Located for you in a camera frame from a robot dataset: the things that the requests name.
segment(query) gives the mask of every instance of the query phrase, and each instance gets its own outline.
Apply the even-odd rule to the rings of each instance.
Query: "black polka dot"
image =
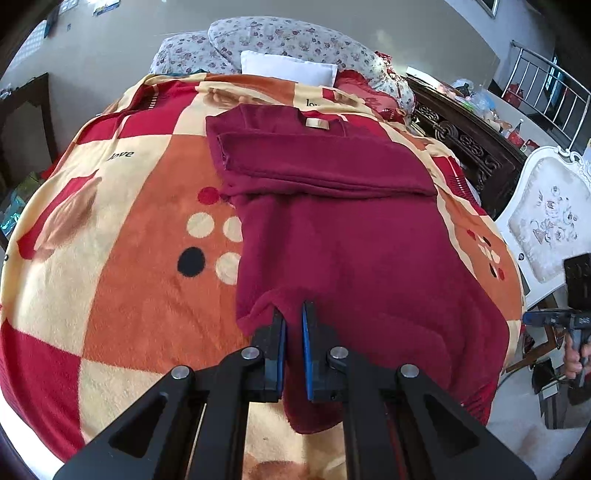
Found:
[[[205,255],[197,247],[189,247],[178,258],[177,269],[185,277],[196,277],[205,268]]]

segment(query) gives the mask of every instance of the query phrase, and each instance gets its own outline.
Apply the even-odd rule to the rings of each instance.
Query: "beige polka dot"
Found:
[[[240,255],[234,252],[223,254],[216,261],[217,277],[227,285],[236,285],[238,282],[238,264]]]
[[[242,242],[242,222],[238,217],[230,217],[223,224],[223,234],[232,242]]]
[[[213,232],[214,225],[213,218],[208,213],[195,213],[187,222],[187,232],[196,238],[204,238]]]
[[[491,255],[490,250],[488,250],[486,247],[483,247],[482,245],[478,245],[478,248],[480,248],[480,251],[486,255],[488,260],[492,260],[492,255]]]

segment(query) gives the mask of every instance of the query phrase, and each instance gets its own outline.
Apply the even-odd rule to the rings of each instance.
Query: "metal railing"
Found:
[[[560,133],[564,136],[564,138],[558,137],[558,138],[555,138],[555,140],[557,141],[557,143],[561,147],[570,151],[573,147],[575,140],[577,140],[577,136],[579,135],[579,132],[581,131],[581,127],[583,126],[583,121],[585,120],[585,117],[587,116],[587,112],[589,110],[589,103],[591,102],[591,92],[583,84],[581,84],[576,78],[574,78],[570,73],[568,73],[567,71],[565,71],[564,69],[562,69],[561,67],[559,67],[558,65],[553,63],[552,61],[548,60],[547,58],[544,58],[542,55],[524,47],[523,45],[521,45],[520,43],[517,43],[514,40],[511,41],[511,46],[517,47],[519,49],[519,56],[517,57],[517,61],[515,62],[515,66],[513,67],[513,71],[511,72],[511,76],[509,77],[509,80],[507,81],[507,85],[505,86],[505,90],[503,91],[503,95],[502,95],[503,98],[505,97],[505,94],[507,93],[509,86],[511,85],[511,82],[513,82],[513,79],[515,77],[517,70],[519,69],[520,64],[521,65],[524,64],[525,69],[524,69],[523,75],[521,76],[521,80],[519,81],[516,91],[515,92],[509,91],[509,92],[512,93],[513,95],[515,95],[521,103],[528,105],[529,107],[533,108],[533,110],[535,110],[536,112],[541,114],[546,120],[548,120],[548,122],[550,122],[550,124],[552,124],[553,127],[555,127],[557,130],[559,130]],[[541,60],[542,65],[538,65],[536,63],[533,63],[529,59],[525,58],[524,53],[527,53],[527,54],[533,56],[535,59]],[[536,69],[535,74],[534,74],[533,80],[531,81],[531,84],[527,90],[527,94],[524,97],[520,97],[520,96],[518,96],[518,93],[521,90],[521,85],[523,84],[530,67],[534,67]],[[540,84],[540,91],[537,94],[535,102],[530,103],[531,101],[528,99],[530,98],[531,91],[534,88],[535,81],[538,78],[540,71],[542,71],[542,73],[544,75],[544,78]],[[566,80],[568,84],[563,81],[563,79],[562,79],[563,77],[560,74],[562,74],[564,76],[564,80]],[[542,94],[543,94],[544,89],[547,84],[547,79],[549,77],[554,79],[554,80],[551,80],[551,83],[554,83],[554,86],[552,87],[552,90],[550,92],[550,96],[546,99],[547,102],[546,102],[545,107],[542,105],[538,109],[538,107],[537,107],[538,103],[540,102],[540,98],[542,97]],[[552,99],[554,98],[554,94],[556,92],[558,84],[562,85],[561,88],[564,88],[564,91],[561,94],[561,99],[560,99],[560,103],[558,105],[558,108],[556,109],[555,112],[551,112],[551,114],[548,115],[548,109],[551,106]],[[564,121],[562,122],[562,126],[560,126],[559,123],[561,123],[561,121],[560,121],[561,119],[559,118],[559,113],[560,113],[561,108],[564,105],[564,100],[567,97],[567,94],[570,95],[571,93],[572,93],[572,95],[574,95],[572,97],[573,103],[570,107],[569,114],[567,115],[566,119],[564,119]],[[573,114],[574,107],[577,104],[577,101],[579,101],[579,100],[584,102],[583,113],[581,114],[579,124],[578,124],[576,130],[574,131],[574,134],[568,134],[565,130],[567,129],[567,126],[569,125],[569,122],[571,121],[571,116]]]

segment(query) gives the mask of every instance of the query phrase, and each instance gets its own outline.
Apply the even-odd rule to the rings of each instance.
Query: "bottle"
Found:
[[[509,142],[514,144],[517,148],[523,147],[523,144],[525,143],[525,140],[523,140],[523,138],[521,138],[519,136],[519,131],[521,130],[522,123],[523,123],[523,119],[520,118],[519,123],[517,124],[517,127],[515,127],[513,129],[513,131],[509,134],[509,137],[508,137]]]

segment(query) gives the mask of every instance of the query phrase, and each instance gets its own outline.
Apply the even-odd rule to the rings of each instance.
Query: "human hand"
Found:
[[[583,358],[591,355],[591,343],[585,344],[581,350]],[[566,334],[566,346],[564,347],[564,374],[574,380],[576,375],[583,369],[583,365],[580,362],[581,356],[578,351],[573,350],[573,339],[570,335]],[[588,362],[584,369],[584,374],[587,375],[591,372],[591,362]]]

